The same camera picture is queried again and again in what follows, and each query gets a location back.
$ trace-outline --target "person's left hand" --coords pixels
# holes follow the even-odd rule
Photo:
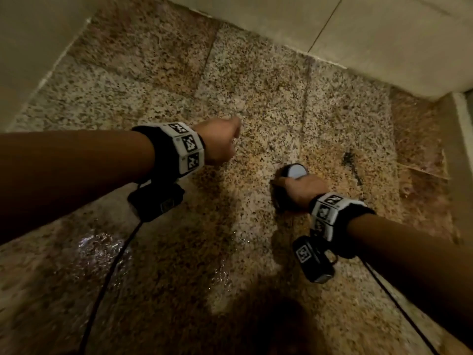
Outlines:
[[[220,165],[235,155],[233,139],[240,135],[240,128],[238,117],[228,120],[213,118],[193,127],[205,143],[205,164]]]

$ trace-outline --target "person's right arm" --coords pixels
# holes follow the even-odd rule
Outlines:
[[[328,192],[315,175],[276,185],[303,209]],[[346,229],[357,255],[466,346],[473,349],[473,249],[385,218],[365,214]]]

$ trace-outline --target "person's right hand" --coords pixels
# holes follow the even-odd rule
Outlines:
[[[285,188],[287,195],[305,211],[309,211],[312,199],[329,191],[326,181],[315,174],[308,174],[298,179],[279,177],[273,184]]]

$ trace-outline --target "hand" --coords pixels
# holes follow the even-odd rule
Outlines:
[[[329,191],[326,181],[315,174],[308,174],[298,179],[279,177],[273,184],[286,189],[287,195],[307,212],[312,199]]]
[[[213,118],[193,128],[205,143],[205,164],[220,165],[235,155],[233,139],[238,138],[241,128],[241,120],[238,117],[228,120]]]

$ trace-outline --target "wristband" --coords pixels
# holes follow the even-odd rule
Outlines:
[[[132,131],[148,137],[155,153],[153,170],[139,183],[150,179],[174,183],[204,166],[204,142],[183,122],[141,125]]]
[[[355,249],[347,236],[348,223],[364,214],[375,214],[364,202],[336,193],[317,196],[310,203],[311,235],[325,239],[328,249],[344,258],[353,258]]]

